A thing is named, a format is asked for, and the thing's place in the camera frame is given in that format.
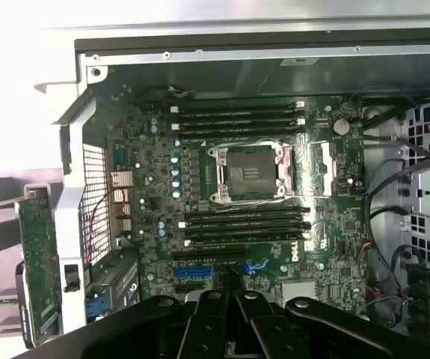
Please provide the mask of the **silver chipset heat sink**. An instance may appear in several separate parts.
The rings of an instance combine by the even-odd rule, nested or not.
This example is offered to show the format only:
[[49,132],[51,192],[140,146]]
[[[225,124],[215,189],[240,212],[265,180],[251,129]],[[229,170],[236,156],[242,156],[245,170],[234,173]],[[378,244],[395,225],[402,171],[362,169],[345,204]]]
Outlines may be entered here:
[[281,285],[282,298],[284,301],[288,301],[296,297],[315,298],[315,284],[315,281],[284,282]]

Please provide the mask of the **blue expansion slot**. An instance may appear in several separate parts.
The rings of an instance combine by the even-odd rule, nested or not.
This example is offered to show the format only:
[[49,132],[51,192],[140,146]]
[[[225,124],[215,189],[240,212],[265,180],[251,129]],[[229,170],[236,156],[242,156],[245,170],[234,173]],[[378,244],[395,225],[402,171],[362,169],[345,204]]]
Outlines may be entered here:
[[176,267],[173,270],[174,277],[210,277],[214,273],[222,271],[233,271],[238,275],[253,275],[257,271],[264,269],[269,263],[268,259],[260,263],[241,263],[241,264],[223,264],[215,266],[186,266]]

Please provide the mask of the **long black expansion slot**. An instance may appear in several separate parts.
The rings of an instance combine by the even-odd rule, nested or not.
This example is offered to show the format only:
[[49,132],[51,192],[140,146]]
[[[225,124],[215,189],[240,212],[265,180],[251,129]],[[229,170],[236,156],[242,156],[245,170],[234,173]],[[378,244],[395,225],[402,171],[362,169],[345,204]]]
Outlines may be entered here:
[[244,259],[246,251],[190,251],[174,252],[172,258],[179,262],[223,262]]

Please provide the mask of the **RAM slot white latches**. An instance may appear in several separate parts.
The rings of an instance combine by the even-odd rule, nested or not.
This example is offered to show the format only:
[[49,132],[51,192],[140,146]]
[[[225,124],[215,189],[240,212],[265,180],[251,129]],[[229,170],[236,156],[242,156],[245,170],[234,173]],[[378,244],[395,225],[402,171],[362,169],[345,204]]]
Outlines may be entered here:
[[233,238],[208,238],[208,239],[184,239],[184,247],[216,247],[227,245],[254,245],[259,243],[271,242],[294,242],[297,240],[310,240],[309,233],[285,233],[280,235],[262,235],[262,236],[247,236]]
[[278,120],[243,120],[243,121],[224,121],[224,122],[195,122],[195,123],[172,123],[172,130],[196,130],[202,127],[207,129],[217,129],[218,127],[234,128],[243,127],[284,127],[284,126],[304,126],[305,118],[298,119],[278,119]]
[[208,217],[208,218],[191,218],[186,221],[180,221],[178,228],[181,230],[187,228],[221,228],[221,227],[253,227],[253,226],[281,226],[284,224],[300,224],[304,221],[302,217],[294,216],[274,216],[274,217]]
[[238,110],[284,110],[284,109],[297,109],[304,108],[306,105],[305,101],[297,101],[294,103],[281,104],[281,105],[226,105],[226,106],[204,106],[204,107],[180,107],[170,106],[168,111],[170,113],[182,113],[182,112],[195,112],[195,111],[238,111]]

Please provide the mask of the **black printed label plate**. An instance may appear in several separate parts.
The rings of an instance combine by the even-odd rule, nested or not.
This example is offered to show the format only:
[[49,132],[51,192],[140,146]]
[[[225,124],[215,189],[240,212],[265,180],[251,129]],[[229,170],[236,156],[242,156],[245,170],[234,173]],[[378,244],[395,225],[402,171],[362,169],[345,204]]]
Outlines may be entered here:
[[103,271],[100,289],[106,316],[137,304],[140,301],[138,262],[126,257],[111,264]]

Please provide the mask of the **blue slot clip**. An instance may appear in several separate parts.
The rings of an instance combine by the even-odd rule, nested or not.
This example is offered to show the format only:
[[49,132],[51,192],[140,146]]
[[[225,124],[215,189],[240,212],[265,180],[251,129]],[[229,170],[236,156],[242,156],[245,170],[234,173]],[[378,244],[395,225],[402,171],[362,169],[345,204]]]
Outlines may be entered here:
[[87,323],[94,322],[98,317],[104,315],[107,311],[107,302],[105,297],[96,296],[85,299],[85,315]]

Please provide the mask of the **green motherboard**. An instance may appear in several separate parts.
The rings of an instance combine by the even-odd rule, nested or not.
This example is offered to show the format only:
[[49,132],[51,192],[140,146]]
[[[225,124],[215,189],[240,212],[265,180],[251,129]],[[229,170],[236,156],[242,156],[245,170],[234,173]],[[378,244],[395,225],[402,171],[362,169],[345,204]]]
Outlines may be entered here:
[[[254,112],[195,111],[170,113],[170,106],[204,107],[232,105],[281,105],[305,101],[304,108],[258,111],[305,111],[294,118],[214,118],[203,120],[177,120],[178,114]],[[172,130],[172,123],[224,122],[243,120],[278,120],[305,118],[304,126],[284,127],[218,127],[196,130],[270,129],[304,127],[305,133],[294,135],[251,138],[196,138],[184,139]],[[333,131],[335,120],[344,118],[351,126],[345,136]],[[215,266],[223,264],[260,263],[268,265],[253,275],[245,275],[245,284],[251,289],[269,293],[276,301],[284,301],[281,285],[284,282],[315,281],[316,298],[343,310],[358,313],[365,296],[365,285],[357,268],[356,258],[364,239],[364,153],[363,115],[360,106],[343,96],[314,97],[251,97],[232,99],[162,99],[133,101],[126,107],[120,123],[107,135],[108,166],[113,166],[113,144],[125,144],[129,150],[129,166],[120,171],[132,171],[134,185],[131,191],[132,237],[116,238],[118,243],[133,246],[138,252],[141,297],[170,295],[179,300],[188,294],[176,294],[174,286],[190,283],[196,290],[212,288],[210,277],[174,277],[176,267]],[[217,144],[236,141],[255,141],[276,138],[288,143],[329,141],[331,155],[336,162],[336,178],[332,183],[332,196],[326,199],[291,199],[282,203],[250,206],[223,206],[212,203],[208,197],[216,187],[215,161],[207,150]],[[310,230],[289,233],[309,233],[310,240],[271,242],[254,245],[227,245],[216,247],[184,247],[184,239],[233,238],[285,233],[218,234],[190,236],[178,228],[186,221],[184,214],[232,208],[260,208],[265,206],[304,206],[310,213],[271,212],[208,217],[302,217],[311,223]],[[223,262],[179,262],[174,252],[190,251],[246,251],[244,259]]]

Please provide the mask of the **thin metal locking lever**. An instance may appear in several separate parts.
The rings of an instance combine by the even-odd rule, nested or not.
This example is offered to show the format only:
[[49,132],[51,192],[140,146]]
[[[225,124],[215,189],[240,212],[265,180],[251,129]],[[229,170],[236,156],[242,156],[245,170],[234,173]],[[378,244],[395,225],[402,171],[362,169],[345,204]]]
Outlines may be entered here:
[[217,144],[210,147],[210,150],[220,150],[222,148],[229,147],[252,147],[252,146],[270,146],[271,148],[288,148],[288,147],[300,147],[314,144],[329,144],[329,141],[311,141],[311,142],[299,142],[299,143],[288,143],[276,138],[260,138],[255,141],[236,141]]
[[273,198],[267,199],[253,199],[253,200],[232,200],[230,197],[221,198],[217,194],[209,195],[208,199],[212,203],[220,204],[223,206],[250,206],[250,205],[261,205],[270,203],[282,203],[291,199],[326,199],[330,198],[327,195],[298,195],[298,194],[285,194],[280,196],[274,196]]

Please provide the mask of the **black case lock slider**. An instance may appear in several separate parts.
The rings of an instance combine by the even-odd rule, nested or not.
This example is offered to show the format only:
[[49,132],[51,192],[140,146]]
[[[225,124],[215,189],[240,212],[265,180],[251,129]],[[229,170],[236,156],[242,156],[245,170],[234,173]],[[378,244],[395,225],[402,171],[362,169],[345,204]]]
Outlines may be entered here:
[[79,267],[76,264],[64,266],[64,277],[66,281],[64,292],[76,292],[80,290]]

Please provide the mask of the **CPU socket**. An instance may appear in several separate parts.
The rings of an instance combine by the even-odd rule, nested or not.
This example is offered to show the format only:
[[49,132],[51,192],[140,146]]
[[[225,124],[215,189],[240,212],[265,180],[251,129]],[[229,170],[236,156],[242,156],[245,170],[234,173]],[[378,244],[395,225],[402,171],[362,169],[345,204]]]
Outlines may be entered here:
[[290,147],[208,149],[207,155],[214,159],[216,173],[216,187],[210,195],[253,200],[294,194]]

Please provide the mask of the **silver rear port block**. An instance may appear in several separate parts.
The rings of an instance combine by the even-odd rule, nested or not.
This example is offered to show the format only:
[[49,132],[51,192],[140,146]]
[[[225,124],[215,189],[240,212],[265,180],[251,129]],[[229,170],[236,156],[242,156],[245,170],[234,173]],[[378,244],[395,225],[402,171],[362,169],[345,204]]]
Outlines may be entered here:
[[134,185],[132,171],[112,171],[110,173],[110,220],[114,239],[132,237],[131,191]]

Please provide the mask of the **silver socket cover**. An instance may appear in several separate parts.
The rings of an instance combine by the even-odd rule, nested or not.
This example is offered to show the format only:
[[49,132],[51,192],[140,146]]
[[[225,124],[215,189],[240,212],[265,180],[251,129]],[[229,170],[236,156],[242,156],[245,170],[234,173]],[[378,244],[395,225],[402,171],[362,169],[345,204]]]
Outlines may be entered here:
[[293,192],[296,197],[332,196],[336,162],[328,141],[292,144]]

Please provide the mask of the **teal port connector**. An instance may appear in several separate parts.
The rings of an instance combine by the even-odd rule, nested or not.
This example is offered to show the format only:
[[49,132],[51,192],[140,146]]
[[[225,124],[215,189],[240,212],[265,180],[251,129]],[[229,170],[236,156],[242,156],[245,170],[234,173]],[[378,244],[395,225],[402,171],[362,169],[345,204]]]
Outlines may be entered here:
[[129,166],[129,150],[125,144],[113,144],[113,166],[116,171],[123,170]]

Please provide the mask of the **black open PC case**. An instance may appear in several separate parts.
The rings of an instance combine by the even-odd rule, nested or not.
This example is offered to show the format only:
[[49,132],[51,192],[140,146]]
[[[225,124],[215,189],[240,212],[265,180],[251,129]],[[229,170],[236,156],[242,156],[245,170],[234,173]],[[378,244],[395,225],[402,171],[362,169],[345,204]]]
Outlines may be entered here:
[[[120,258],[138,262],[133,246],[113,238],[109,204],[107,135],[130,102],[343,96],[363,115],[365,232],[356,263],[366,289],[361,310],[344,311],[430,346],[408,331],[407,265],[430,264],[408,243],[410,210],[401,203],[411,175],[430,168],[430,152],[402,135],[407,111],[430,103],[430,31],[89,39],[77,40],[75,53],[96,99],[59,126],[61,336],[90,324],[85,299],[102,296],[106,268]],[[64,292],[69,264],[79,267],[76,292]],[[265,359],[247,329],[230,294],[223,359]]]

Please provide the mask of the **grey expansion card retainer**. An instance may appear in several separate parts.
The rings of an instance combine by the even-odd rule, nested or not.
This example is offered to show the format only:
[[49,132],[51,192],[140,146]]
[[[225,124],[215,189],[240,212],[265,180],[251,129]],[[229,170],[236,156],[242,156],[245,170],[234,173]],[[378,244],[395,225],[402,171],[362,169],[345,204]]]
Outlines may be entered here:
[[37,82],[34,89],[47,101],[48,118],[59,126],[70,124],[84,109],[95,101],[95,91],[88,87],[91,75],[87,67],[77,63],[68,80]]

